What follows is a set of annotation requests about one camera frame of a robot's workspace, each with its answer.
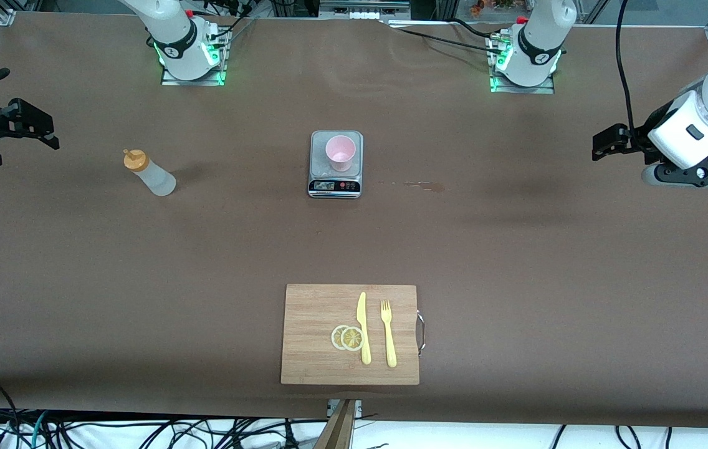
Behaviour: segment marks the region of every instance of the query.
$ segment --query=cutting board handle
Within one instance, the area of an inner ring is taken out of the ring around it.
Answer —
[[[420,346],[418,347],[418,356],[420,357],[420,353],[423,352],[423,349],[426,347],[426,321],[423,321],[423,315],[420,314],[420,310],[418,310],[418,321],[420,321]]]

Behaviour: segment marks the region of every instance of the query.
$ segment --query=plastic cup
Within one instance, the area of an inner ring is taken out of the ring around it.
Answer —
[[[346,171],[351,168],[356,155],[356,144],[351,137],[334,136],[326,142],[326,157],[336,171]]]

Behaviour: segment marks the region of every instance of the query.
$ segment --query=wooden plank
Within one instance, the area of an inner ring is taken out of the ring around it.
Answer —
[[[355,416],[356,400],[341,400],[312,449],[349,449]]]
[[[359,352],[336,349],[332,330],[340,324],[359,327],[360,293],[368,296],[371,364]],[[398,365],[386,363],[385,325],[380,302],[389,299]],[[417,289],[414,285],[289,284],[285,293],[282,383],[315,385],[417,385]]]

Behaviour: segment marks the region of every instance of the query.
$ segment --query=scale display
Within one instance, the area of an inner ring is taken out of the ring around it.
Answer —
[[[360,183],[357,181],[345,181],[345,180],[312,181],[309,184],[309,190],[350,191],[350,193],[357,193],[358,191],[360,191]]]

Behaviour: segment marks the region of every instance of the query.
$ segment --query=stain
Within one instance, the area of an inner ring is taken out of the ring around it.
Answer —
[[[434,193],[446,191],[445,185],[442,185],[439,182],[405,182],[404,185],[407,187],[420,187],[423,190],[431,190]]]

